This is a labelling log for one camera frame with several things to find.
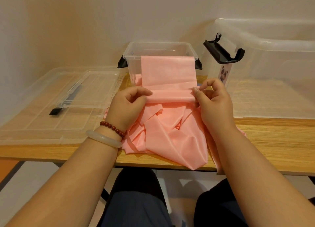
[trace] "leg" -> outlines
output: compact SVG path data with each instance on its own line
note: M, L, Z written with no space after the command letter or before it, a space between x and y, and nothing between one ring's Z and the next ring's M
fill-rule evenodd
M227 179L202 193L196 203L194 225L247 226Z
M124 168L97 226L172 226L154 172L139 167Z

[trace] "bangle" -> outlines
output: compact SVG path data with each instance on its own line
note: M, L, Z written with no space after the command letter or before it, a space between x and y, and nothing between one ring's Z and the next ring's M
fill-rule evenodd
M120 141L116 141L112 138L106 137L106 136L104 136L100 133L94 132L92 130L87 130L86 135L89 138L92 138L96 141L99 141L99 142L104 143L104 144L111 146L111 147L121 148L121 146L122 146Z
M113 131L115 131L118 135L120 135L122 138L124 138L126 135L120 131L118 128L116 128L115 126L113 126L112 124L108 123L108 122L104 122L104 121L101 121L100 122L100 125L101 126L106 126L110 129L112 129Z

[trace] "forearm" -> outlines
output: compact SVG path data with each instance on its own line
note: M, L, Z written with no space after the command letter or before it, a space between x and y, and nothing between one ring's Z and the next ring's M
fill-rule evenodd
M249 225L315 226L313 205L236 128L215 141Z
M88 226L116 158L117 148L87 138L7 226Z

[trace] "floor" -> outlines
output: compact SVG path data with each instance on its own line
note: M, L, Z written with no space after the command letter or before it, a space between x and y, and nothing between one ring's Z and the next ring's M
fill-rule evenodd
M48 162L26 161L6 186L0 191L0 227L4 226L30 197L57 171L58 167ZM121 171L114 168L105 185L110 192ZM192 226L198 196L215 186L225 176L215 173L192 171L154 170L166 199L167 209L176 226ZM315 186L308 177L286 176L306 198L315 196ZM97 225L105 202L101 199L96 207L90 227Z

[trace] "panda sticker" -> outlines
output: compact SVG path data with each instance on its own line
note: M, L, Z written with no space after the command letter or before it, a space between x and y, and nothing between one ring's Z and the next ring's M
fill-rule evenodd
M232 64L223 64L220 68L220 73L218 78L225 84L226 80L230 74Z

